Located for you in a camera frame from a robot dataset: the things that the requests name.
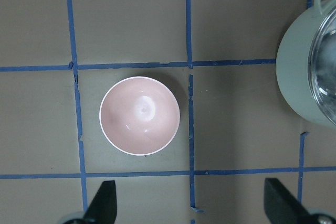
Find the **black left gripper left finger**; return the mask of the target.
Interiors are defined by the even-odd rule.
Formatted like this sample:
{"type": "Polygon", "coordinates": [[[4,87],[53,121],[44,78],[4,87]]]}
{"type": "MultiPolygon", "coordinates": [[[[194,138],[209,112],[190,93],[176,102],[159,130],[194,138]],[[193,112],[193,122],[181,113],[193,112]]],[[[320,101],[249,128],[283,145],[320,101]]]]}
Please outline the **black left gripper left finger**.
{"type": "Polygon", "coordinates": [[[83,216],[85,223],[115,223],[117,192],[114,180],[103,181],[83,216]]]}

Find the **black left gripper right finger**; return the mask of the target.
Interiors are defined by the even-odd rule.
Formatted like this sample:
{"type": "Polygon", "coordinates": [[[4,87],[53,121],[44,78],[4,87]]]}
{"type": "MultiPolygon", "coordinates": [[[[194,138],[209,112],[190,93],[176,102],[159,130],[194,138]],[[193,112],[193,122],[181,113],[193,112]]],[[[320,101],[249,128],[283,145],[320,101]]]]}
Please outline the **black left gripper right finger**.
{"type": "Polygon", "coordinates": [[[264,182],[264,211],[270,223],[315,223],[311,215],[277,178],[264,182]]]}

